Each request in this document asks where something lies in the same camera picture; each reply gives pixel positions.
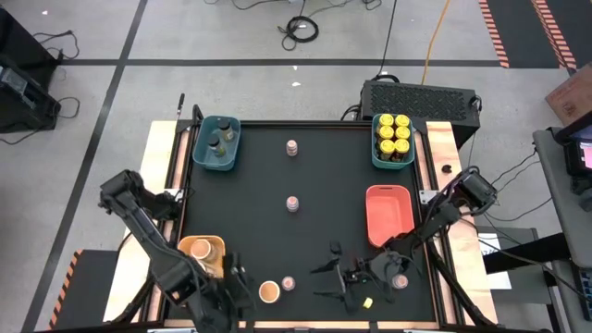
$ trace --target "table leg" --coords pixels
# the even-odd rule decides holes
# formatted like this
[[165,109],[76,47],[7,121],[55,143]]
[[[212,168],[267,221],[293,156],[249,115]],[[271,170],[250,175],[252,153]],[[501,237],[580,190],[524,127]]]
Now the table leg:
[[[539,263],[569,259],[571,257],[570,250],[567,247],[567,241],[562,232],[526,244],[514,246],[504,251]],[[483,262],[485,263],[485,268],[488,274],[530,265],[527,262],[511,258],[500,252],[483,256]]]

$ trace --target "white paper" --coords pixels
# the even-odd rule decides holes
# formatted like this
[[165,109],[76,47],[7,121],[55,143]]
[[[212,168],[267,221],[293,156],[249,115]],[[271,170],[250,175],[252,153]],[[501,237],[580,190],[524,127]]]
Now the white paper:
[[[479,239],[484,243],[487,243],[491,246],[494,246],[500,249],[500,240],[498,240],[498,235],[495,233],[479,233]],[[486,255],[490,253],[496,253],[498,250],[492,248],[491,246],[487,246],[483,242],[479,242],[479,247],[481,248],[481,254]],[[510,277],[508,276],[508,272],[499,272],[494,274],[487,275],[487,279],[489,280],[489,288],[493,290],[511,290],[512,284],[510,283]]]

